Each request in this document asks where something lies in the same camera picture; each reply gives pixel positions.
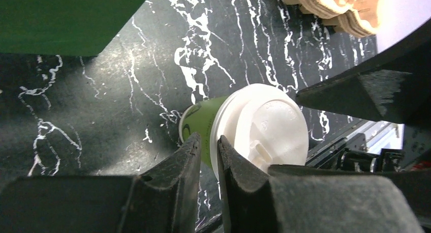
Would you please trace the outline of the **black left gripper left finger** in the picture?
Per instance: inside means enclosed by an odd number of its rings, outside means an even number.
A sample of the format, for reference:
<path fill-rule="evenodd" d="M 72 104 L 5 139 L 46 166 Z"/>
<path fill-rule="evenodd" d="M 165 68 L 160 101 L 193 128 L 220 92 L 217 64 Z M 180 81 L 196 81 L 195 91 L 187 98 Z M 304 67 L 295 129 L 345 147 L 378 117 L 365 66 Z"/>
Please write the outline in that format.
<path fill-rule="evenodd" d="M 194 232 L 201 137 L 134 176 L 25 177 L 1 191 L 1 232 Z"/>

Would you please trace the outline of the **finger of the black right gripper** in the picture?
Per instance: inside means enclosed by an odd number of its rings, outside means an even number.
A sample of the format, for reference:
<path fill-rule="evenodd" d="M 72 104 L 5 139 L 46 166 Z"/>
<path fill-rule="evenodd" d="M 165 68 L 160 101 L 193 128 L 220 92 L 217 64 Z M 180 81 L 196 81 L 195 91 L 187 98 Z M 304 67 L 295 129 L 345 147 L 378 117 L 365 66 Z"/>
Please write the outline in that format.
<path fill-rule="evenodd" d="M 430 125 L 430 21 L 373 58 L 300 90 L 298 104 L 370 121 Z"/>

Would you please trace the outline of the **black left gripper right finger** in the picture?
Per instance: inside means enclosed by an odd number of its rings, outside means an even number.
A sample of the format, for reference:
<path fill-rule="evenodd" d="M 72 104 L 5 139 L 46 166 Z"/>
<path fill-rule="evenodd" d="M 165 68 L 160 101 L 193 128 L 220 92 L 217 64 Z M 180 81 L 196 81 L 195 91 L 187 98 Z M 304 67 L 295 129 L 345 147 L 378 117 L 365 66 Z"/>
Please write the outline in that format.
<path fill-rule="evenodd" d="M 225 232 L 423 232 L 423 170 L 263 172 L 226 137 L 217 147 Z"/>

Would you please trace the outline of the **brown pulp cup carrier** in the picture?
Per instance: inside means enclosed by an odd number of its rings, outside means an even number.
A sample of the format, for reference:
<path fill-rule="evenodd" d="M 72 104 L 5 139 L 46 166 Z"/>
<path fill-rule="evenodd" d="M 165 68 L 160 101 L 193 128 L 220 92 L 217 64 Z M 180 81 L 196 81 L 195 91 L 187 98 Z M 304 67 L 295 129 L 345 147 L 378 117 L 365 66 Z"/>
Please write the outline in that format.
<path fill-rule="evenodd" d="M 299 5 L 304 14 L 314 14 L 324 25 L 356 38 L 375 35 L 385 15 L 385 0 L 283 0 Z"/>

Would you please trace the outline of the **green paper coffee cup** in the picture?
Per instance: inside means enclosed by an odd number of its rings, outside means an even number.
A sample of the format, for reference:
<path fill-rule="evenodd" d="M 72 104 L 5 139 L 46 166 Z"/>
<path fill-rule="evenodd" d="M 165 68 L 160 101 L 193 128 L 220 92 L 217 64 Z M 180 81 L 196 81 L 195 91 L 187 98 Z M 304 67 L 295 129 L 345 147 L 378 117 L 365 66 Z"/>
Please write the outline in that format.
<path fill-rule="evenodd" d="M 185 142 L 193 133 L 201 137 L 201 159 L 210 168 L 213 168 L 212 157 L 216 152 L 216 138 L 214 123 L 222 104 L 227 97 L 218 97 L 198 102 L 187 108 L 182 114 L 178 131 L 181 142 Z"/>

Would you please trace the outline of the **green kraft paper bag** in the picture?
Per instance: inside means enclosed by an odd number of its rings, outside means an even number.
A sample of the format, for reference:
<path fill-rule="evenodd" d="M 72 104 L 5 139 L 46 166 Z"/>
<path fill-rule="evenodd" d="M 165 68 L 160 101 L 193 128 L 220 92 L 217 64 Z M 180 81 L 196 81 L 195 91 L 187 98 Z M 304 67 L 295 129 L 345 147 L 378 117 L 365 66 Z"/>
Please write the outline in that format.
<path fill-rule="evenodd" d="M 1 52 L 99 54 L 146 0 L 1 0 Z"/>

